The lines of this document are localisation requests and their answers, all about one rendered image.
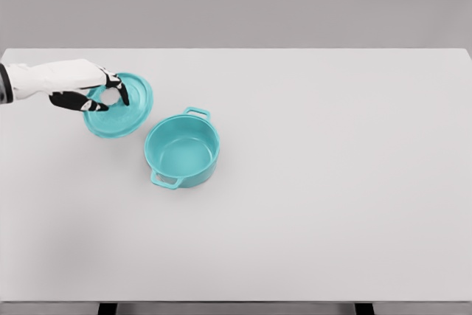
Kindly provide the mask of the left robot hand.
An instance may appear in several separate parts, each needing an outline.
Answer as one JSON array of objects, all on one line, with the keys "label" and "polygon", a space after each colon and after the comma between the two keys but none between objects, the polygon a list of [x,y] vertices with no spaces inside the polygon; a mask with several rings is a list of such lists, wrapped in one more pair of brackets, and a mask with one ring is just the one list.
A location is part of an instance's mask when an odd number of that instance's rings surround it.
[{"label": "left robot hand", "polygon": [[126,106],[130,105],[128,91],[114,72],[86,59],[64,60],[45,65],[45,92],[54,106],[71,111],[107,111],[108,106],[82,94],[80,90],[100,86],[116,89]]}]

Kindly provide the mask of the teal pot lid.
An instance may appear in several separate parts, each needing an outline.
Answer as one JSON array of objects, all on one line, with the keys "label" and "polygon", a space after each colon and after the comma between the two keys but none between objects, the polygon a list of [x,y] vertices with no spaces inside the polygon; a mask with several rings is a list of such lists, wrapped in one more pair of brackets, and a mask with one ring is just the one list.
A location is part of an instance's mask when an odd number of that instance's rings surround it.
[{"label": "teal pot lid", "polygon": [[127,88],[130,105],[121,97],[107,111],[85,111],[87,129],[101,138],[114,139],[127,136],[148,118],[153,107],[153,90],[142,76],[120,72],[118,76]]}]

